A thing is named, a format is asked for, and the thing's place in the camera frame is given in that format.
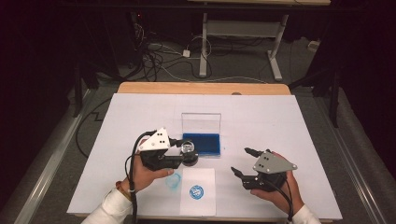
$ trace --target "white table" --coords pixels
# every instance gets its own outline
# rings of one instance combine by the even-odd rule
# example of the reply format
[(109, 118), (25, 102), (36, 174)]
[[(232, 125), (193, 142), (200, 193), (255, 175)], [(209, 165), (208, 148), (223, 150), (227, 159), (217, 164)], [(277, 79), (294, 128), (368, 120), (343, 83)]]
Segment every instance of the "white table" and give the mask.
[[(186, 87), (194, 89), (196, 86), (201, 88), (205, 86), (205, 84), (180, 84), (178, 85), (184, 87), (184, 90), (188, 89)], [(157, 88), (161, 85), (145, 83), (140, 85), (140, 88), (151, 86), (158, 91)], [(225, 84), (223, 90), (232, 85), (235, 84)], [(169, 86), (176, 87), (177, 84), (164, 83), (163, 86), (169, 88)], [(271, 87), (265, 84), (248, 86), (264, 87), (264, 89)], [(221, 84), (209, 84), (207, 87), (209, 91), (213, 87), (221, 89)], [(250, 195), (249, 191), (242, 187), (241, 180), (233, 175), (231, 166), (241, 170), (245, 175), (257, 174), (252, 170), (252, 165), (257, 159), (248, 155), (244, 150), (245, 147), (258, 150), (270, 148), (297, 164), (299, 168), (294, 174), (299, 182), (304, 202), (322, 221), (342, 218), (294, 96), (173, 94), (172, 92), (114, 95), (67, 213), (89, 214), (108, 191), (114, 188), (115, 182), (124, 178), (123, 164), (131, 154), (138, 135), (164, 126), (170, 137), (180, 138), (181, 114), (197, 112), (221, 114), (221, 157), (200, 158), (194, 166), (214, 168), (216, 171), (216, 215), (214, 217), (181, 216), (179, 214), (181, 188), (169, 189), (164, 178), (154, 181), (152, 185), (137, 194), (139, 218), (285, 220), (286, 214), (271, 203)], [(182, 174), (183, 168), (184, 166), (181, 165), (177, 173)]]

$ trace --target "wooden edge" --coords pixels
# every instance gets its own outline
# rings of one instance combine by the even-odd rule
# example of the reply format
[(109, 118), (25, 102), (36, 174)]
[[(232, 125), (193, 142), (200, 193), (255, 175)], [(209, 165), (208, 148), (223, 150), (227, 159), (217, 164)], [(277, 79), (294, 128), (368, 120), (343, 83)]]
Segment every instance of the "wooden edge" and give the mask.
[(290, 90), (285, 84), (123, 82), (118, 93), (290, 95)]

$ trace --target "wrist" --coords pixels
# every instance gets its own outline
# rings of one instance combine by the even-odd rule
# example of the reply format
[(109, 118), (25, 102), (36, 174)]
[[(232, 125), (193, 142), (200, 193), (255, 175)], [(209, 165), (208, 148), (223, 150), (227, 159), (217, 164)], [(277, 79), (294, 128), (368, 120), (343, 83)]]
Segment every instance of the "wrist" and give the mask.
[(125, 185), (124, 181), (117, 181), (116, 189), (125, 196), (129, 201), (132, 201), (131, 193), (129, 192), (129, 184), (128, 186)]
[(304, 206), (303, 200), (295, 200), (293, 201), (293, 215), (296, 215), (298, 211)]

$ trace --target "clear plastic box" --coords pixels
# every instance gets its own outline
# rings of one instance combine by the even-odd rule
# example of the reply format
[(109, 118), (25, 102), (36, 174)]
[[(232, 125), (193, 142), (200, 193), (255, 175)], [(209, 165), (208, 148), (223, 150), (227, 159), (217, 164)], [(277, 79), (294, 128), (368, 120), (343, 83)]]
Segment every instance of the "clear plastic box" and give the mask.
[(182, 113), (183, 139), (190, 139), (200, 157), (220, 156), (220, 113)]

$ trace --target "desk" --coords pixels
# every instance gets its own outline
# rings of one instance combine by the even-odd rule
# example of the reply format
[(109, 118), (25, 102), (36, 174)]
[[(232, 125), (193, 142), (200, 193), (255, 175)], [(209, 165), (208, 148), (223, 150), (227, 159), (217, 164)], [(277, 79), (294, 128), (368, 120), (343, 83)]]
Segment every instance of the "desk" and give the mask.
[[(288, 6), (328, 6), (330, 0), (190, 0), (192, 2), (208, 3), (239, 3), (239, 4), (265, 4), (265, 5), (288, 5)], [(212, 21), (207, 19), (207, 13), (203, 17), (202, 49), (200, 60), (200, 77), (206, 77), (207, 63), (207, 36), (208, 35), (234, 35), (253, 37), (274, 37), (275, 43), (272, 50), (267, 51), (276, 81), (282, 80), (282, 75), (276, 61), (276, 54), (285, 31), (289, 15), (283, 15), (280, 22), (261, 21)]]
[[(245, 95), (230, 95), (235, 92)], [(115, 181), (123, 179), (124, 161), (141, 133), (165, 126), (171, 137), (181, 137), (182, 112), (221, 113), (220, 159), (200, 158), (194, 166), (216, 171), (217, 213), (214, 217), (180, 216), (180, 191), (167, 191), (165, 179), (158, 179), (137, 194), (139, 218), (285, 220), (283, 212), (250, 195), (233, 175), (231, 166), (246, 175), (256, 174), (251, 169), (256, 158), (244, 147), (270, 148), (297, 164), (294, 173), (304, 202), (322, 221), (342, 218), (300, 108), (282, 84), (121, 84), (67, 212), (86, 215), (97, 207)]]

